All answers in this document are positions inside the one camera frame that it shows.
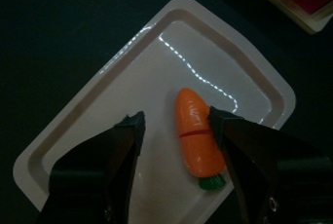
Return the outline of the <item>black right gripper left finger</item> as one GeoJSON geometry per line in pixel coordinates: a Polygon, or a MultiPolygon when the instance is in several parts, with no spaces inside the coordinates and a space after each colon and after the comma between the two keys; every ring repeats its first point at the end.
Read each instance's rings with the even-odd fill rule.
{"type": "Polygon", "coordinates": [[[127,224],[136,161],[146,131],[142,112],[76,145],[49,175],[36,224],[127,224]]]}

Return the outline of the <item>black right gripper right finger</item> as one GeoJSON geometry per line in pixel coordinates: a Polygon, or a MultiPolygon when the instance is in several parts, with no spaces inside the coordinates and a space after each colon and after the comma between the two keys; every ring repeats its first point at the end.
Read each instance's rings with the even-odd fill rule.
{"type": "Polygon", "coordinates": [[[333,224],[333,162],[299,138],[210,109],[243,224],[333,224]]]}

